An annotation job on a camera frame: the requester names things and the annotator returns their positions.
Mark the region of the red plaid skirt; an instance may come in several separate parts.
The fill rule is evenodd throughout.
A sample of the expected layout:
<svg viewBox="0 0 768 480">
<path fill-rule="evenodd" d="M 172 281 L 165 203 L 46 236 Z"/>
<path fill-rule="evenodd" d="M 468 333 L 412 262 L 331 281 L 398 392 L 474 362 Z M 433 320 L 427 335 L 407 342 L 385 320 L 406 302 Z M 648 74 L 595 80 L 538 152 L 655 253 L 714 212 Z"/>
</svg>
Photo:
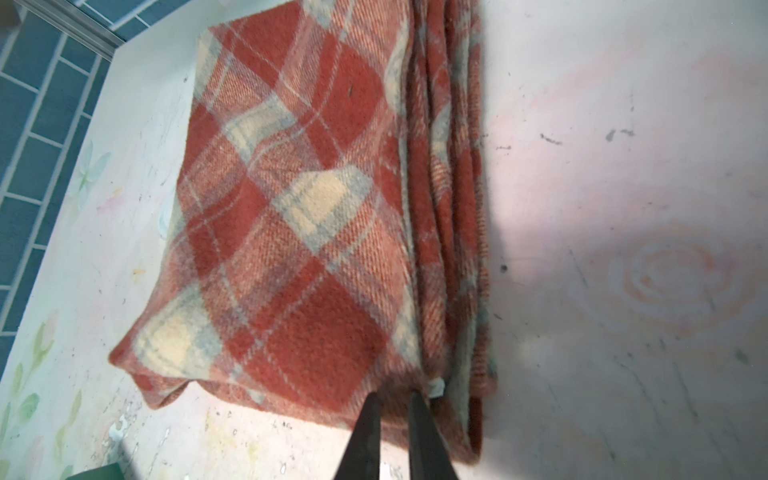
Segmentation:
<svg viewBox="0 0 768 480">
<path fill-rule="evenodd" d="M 159 278 L 110 353 L 149 407 L 189 383 L 349 427 L 413 391 L 476 463 L 491 354 L 475 1 L 290 1 L 197 46 Z"/>
</svg>

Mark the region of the dark green rectangular board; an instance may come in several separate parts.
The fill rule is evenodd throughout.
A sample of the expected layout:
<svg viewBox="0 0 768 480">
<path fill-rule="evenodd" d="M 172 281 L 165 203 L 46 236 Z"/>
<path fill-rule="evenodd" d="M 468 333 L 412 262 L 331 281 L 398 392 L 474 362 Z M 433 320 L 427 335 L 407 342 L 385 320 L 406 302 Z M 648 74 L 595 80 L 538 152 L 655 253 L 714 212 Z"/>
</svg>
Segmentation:
<svg viewBox="0 0 768 480">
<path fill-rule="evenodd" d="M 118 463 L 104 465 L 91 470 L 79 472 L 67 477 L 67 480 L 124 480 L 123 471 Z"/>
</svg>

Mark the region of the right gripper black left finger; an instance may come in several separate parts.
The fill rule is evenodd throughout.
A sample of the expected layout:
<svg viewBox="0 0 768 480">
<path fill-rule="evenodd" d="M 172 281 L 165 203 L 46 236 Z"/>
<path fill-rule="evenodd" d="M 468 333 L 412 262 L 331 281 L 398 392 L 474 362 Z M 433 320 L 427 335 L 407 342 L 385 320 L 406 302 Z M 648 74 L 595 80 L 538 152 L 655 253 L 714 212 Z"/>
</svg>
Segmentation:
<svg viewBox="0 0 768 480">
<path fill-rule="evenodd" d="M 381 400 L 367 395 L 334 476 L 335 480 L 379 480 L 381 454 Z"/>
</svg>

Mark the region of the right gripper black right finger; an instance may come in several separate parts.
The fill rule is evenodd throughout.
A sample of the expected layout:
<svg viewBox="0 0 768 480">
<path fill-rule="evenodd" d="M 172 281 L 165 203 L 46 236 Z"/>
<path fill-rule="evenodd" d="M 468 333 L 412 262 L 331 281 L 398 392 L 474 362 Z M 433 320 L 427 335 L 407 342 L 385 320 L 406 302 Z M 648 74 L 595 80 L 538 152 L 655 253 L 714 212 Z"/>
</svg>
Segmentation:
<svg viewBox="0 0 768 480">
<path fill-rule="evenodd" d="M 418 391 L 412 391 L 409 399 L 408 452 L 411 480 L 458 479 L 431 412 Z"/>
</svg>

